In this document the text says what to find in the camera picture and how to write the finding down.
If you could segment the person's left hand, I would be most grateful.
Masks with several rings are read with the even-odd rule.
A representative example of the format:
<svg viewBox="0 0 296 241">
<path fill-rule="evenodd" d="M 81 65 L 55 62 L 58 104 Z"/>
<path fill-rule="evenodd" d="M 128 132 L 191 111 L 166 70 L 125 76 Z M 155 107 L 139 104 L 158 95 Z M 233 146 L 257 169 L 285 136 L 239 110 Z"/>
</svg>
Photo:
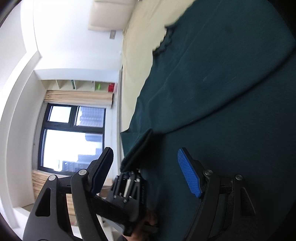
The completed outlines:
<svg viewBox="0 0 296 241">
<path fill-rule="evenodd" d="M 146 217 L 138 224 L 131 236 L 121 235 L 117 240 L 140 241 L 145 240 L 152 232 L 145 230 L 145 226 L 155 227 L 156 219 L 149 209 L 147 209 Z"/>
</svg>

